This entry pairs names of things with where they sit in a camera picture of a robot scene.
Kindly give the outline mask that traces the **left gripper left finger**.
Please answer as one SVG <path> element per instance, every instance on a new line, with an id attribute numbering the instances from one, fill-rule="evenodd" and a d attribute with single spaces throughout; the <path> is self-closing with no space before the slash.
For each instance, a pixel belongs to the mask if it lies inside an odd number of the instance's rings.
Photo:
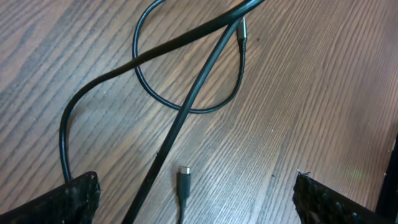
<path id="1" fill-rule="evenodd" d="M 1 223 L 91 223 L 100 202 L 96 172 L 86 172 L 1 215 Z"/>

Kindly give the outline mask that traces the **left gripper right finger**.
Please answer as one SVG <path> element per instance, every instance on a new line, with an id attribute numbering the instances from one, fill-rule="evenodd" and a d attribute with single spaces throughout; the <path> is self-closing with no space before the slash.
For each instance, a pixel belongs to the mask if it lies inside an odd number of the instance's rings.
<path id="1" fill-rule="evenodd" d="M 386 219 L 298 172 L 292 201 L 302 224 L 383 224 Z"/>

